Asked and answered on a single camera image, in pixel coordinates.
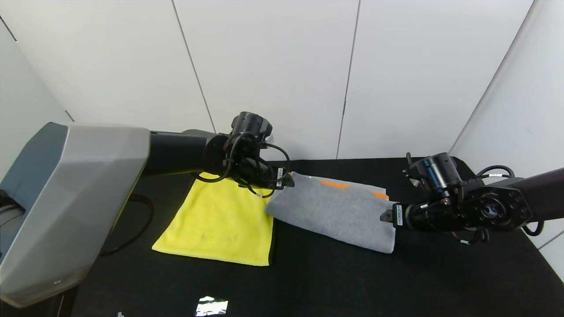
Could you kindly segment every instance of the yellow towel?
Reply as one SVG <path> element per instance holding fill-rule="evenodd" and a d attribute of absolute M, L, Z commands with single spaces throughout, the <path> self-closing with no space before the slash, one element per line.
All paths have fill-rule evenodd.
<path fill-rule="evenodd" d="M 202 176 L 217 177 L 206 173 Z M 256 192 L 266 195 L 270 190 Z M 274 220 L 264 211 L 267 202 L 232 180 L 196 180 L 153 250 L 268 266 Z"/>

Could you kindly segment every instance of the black table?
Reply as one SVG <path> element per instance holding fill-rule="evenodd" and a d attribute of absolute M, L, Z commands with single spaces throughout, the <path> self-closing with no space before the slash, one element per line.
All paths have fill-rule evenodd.
<path fill-rule="evenodd" d="M 391 200 L 420 192 L 402 176 L 404 158 L 296 161 L 292 169 L 387 188 Z M 459 161 L 463 178 L 472 176 Z M 97 261 L 79 287 L 76 317 L 194 316 L 198 299 L 229 300 L 228 316 L 563 316 L 564 285 L 521 230 L 462 245 L 444 234 L 398 231 L 383 254 L 275 222 L 274 264 L 252 267 L 151 250 L 192 178 L 142 179 L 135 192 L 156 208 L 133 245 Z M 143 205 L 124 210 L 107 245 L 135 234 Z"/>

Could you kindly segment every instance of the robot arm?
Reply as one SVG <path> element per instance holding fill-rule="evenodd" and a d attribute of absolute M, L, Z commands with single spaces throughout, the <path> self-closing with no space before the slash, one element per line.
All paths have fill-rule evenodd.
<path fill-rule="evenodd" d="M 78 285 L 139 177 L 194 173 L 253 192 L 293 186 L 289 165 L 260 158 L 262 148 L 278 148 L 266 143 L 271 131 L 248 112 L 229 134 L 47 124 L 0 183 L 0 300 L 21 308 Z"/>
<path fill-rule="evenodd" d="M 463 181 L 451 156 L 441 153 L 412 162 L 406 176 L 427 196 L 419 204 L 394 204 L 393 210 L 381 216 L 399 229 L 419 231 L 474 231 L 474 238 L 464 243 L 488 240 L 487 230 L 507 232 L 539 222 L 535 231 L 524 227 L 529 235 L 538 235 L 543 222 L 564 218 L 559 197 L 564 191 L 564 169 L 529 178 L 514 177 L 506 166 L 492 166 L 476 177 Z M 505 169 L 508 174 L 485 174 L 493 169 Z M 482 179 L 505 179 L 485 185 Z"/>

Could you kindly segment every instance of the label sticker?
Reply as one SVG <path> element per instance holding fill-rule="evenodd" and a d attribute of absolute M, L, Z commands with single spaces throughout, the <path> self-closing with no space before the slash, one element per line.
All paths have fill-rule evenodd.
<path fill-rule="evenodd" d="M 278 168 L 278 176 L 276 176 L 276 179 L 279 179 L 280 177 L 282 177 L 282 174 L 284 174 L 284 168 Z M 278 181 L 276 183 L 277 187 L 282 187 L 282 181 Z"/>
<path fill-rule="evenodd" d="M 403 226 L 403 209 L 400 204 L 395 206 L 395 214 L 398 216 L 398 226 Z"/>

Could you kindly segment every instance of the cable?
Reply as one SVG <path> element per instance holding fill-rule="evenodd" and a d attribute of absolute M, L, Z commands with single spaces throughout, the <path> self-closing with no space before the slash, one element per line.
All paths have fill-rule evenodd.
<path fill-rule="evenodd" d="M 474 234 L 472 235 L 472 239 L 470 239 L 470 240 L 461 239 L 458 236 L 458 234 L 454 231 L 451 234 L 458 242 L 464 243 L 464 244 L 475 244 L 478 241 L 482 241 L 484 243 L 487 243 L 490 240 L 490 232 L 486 228 L 477 228 L 474 231 Z"/>
<path fill-rule="evenodd" d="M 487 228 L 482 228 L 481 229 L 481 240 L 483 243 L 488 243 L 490 241 L 490 232 L 488 231 Z"/>
<path fill-rule="evenodd" d="M 489 178 L 489 177 L 505 177 L 505 178 L 511 178 L 511 175 L 506 175 L 506 174 L 485 174 L 485 175 L 476 175 L 474 177 L 472 177 L 471 179 L 484 179 L 484 178 Z"/>
<path fill-rule="evenodd" d="M 129 196 L 127 202 L 130 202 L 130 201 L 142 202 L 149 207 L 149 218 L 147 218 L 147 222 L 145 223 L 143 228 L 141 228 L 141 230 L 139 230 L 139 232 L 136 235 L 134 235 L 131 239 L 124 242 L 120 246 L 117 246 L 117 247 L 112 248 L 110 250 L 102 251 L 100 253 L 100 257 L 111 256 L 112 254 L 121 251 L 123 248 L 125 248 L 125 247 L 129 246 L 130 244 L 132 244 L 133 242 L 137 241 L 137 239 L 143 233 L 145 233 L 145 231 L 147 230 L 147 228 L 149 228 L 149 225 L 153 221 L 153 217 L 155 216 L 155 206 L 153 206 L 153 202 L 149 198 L 147 198 L 143 195 L 131 195 L 131 196 Z"/>
<path fill-rule="evenodd" d="M 495 170 L 495 169 L 505 170 L 505 171 L 507 171 L 507 173 L 509 173 L 509 177 L 515 177 L 513 170 L 510 169 L 509 167 L 505 166 L 505 165 L 492 165 L 490 167 L 487 167 L 487 168 L 481 170 L 478 174 L 476 174 L 476 176 L 477 177 L 482 176 L 485 172 Z"/>
<path fill-rule="evenodd" d="M 411 167 L 411 165 L 413 164 L 413 161 L 411 160 L 411 152 L 407 152 L 406 158 L 407 158 L 407 164 L 409 164 L 409 167 Z"/>
<path fill-rule="evenodd" d="M 226 159 L 227 159 L 227 169 L 225 170 L 225 173 L 223 173 L 223 175 L 221 175 L 221 176 L 218 177 L 218 178 L 213 178 L 213 179 L 203 178 L 202 176 L 200 176 L 200 175 L 197 174 L 197 173 L 192 173 L 192 175 L 194 175 L 194 177 L 195 177 L 197 180 L 200 180 L 200 181 L 202 181 L 202 182 L 204 182 L 204 183 L 217 183 L 217 182 L 219 182 L 220 180 L 225 179 L 225 177 L 227 177 L 227 176 L 229 175 L 229 172 L 231 171 L 231 166 L 232 166 L 232 163 L 233 163 L 233 156 L 234 156 L 234 154 L 235 154 L 235 148 L 237 147 L 237 145 L 238 145 L 239 142 L 243 139 L 244 136 L 246 136 L 246 135 L 251 135 L 251 136 L 252 136 L 253 134 L 252 134 L 251 132 L 243 132 L 243 133 L 237 134 L 237 135 L 238 135 L 238 136 L 237 136 L 237 139 L 235 139 L 235 142 L 233 142 L 233 146 L 231 147 L 231 150 L 230 150 L 229 152 L 226 152 L 226 153 L 225 153 L 225 156 L 226 156 Z M 230 142 L 230 140 L 232 139 L 232 137 L 233 137 L 233 135 L 232 135 L 229 139 L 227 139 L 226 144 L 227 144 L 228 142 Z"/>
<path fill-rule="evenodd" d="M 543 229 L 544 229 L 544 221 L 539 221 L 537 223 L 535 231 L 531 231 L 531 229 L 529 229 L 527 225 L 523 226 L 523 230 L 525 231 L 525 233 L 532 237 L 536 237 L 540 235 Z"/>
<path fill-rule="evenodd" d="M 283 180 L 284 178 L 286 178 L 286 176 L 288 176 L 288 173 L 290 172 L 290 156 L 288 155 L 288 153 L 286 153 L 286 151 L 284 149 L 282 149 L 281 147 L 276 146 L 274 144 L 262 143 L 262 145 L 264 145 L 266 147 L 275 148 L 278 151 L 282 152 L 282 154 L 284 154 L 284 156 L 286 157 L 286 172 L 282 175 L 282 177 L 277 178 L 277 179 L 266 178 L 266 180 L 269 181 L 269 182 L 279 182 L 279 181 Z"/>
<path fill-rule="evenodd" d="M 266 194 L 266 195 L 261 195 L 261 194 L 259 194 L 258 192 L 255 192 L 255 191 L 253 190 L 253 188 L 252 188 L 249 184 L 247 184 L 247 188 L 250 190 L 251 193 L 255 194 L 256 196 L 258 196 L 258 197 L 260 197 L 260 198 L 269 198 L 269 197 L 272 196 L 272 195 L 274 194 L 274 192 L 276 191 L 276 190 L 272 190 L 270 193 L 268 193 L 268 194 Z"/>

